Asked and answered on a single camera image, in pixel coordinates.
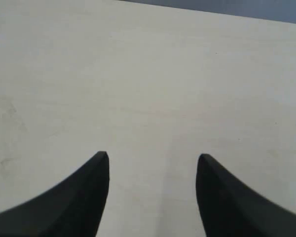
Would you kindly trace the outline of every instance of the tabletop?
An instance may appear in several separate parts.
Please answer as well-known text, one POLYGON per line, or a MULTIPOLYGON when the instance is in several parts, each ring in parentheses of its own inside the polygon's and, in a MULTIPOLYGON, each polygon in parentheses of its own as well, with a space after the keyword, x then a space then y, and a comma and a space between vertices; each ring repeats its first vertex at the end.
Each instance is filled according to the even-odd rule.
POLYGON ((99 150, 98 236, 205 236, 209 153, 296 213, 296 24, 114 0, 0 0, 0 211, 99 150))

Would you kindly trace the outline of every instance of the white surface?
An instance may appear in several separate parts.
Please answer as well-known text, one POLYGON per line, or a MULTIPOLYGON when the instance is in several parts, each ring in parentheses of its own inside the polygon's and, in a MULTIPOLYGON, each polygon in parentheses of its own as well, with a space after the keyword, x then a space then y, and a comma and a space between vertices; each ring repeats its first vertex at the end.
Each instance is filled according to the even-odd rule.
POLYGON ((111 0, 0 0, 0 211, 98 150, 99 237, 204 236, 210 153, 296 212, 296 25, 111 0))

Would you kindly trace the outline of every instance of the white table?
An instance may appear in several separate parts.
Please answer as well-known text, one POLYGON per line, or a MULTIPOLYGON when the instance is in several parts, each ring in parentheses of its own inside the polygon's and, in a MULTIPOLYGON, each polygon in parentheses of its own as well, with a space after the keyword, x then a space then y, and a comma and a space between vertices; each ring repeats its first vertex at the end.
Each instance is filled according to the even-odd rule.
POLYGON ((0 211, 98 150, 111 158, 99 237, 205 236, 200 153, 296 212, 296 25, 0 0, 0 211))

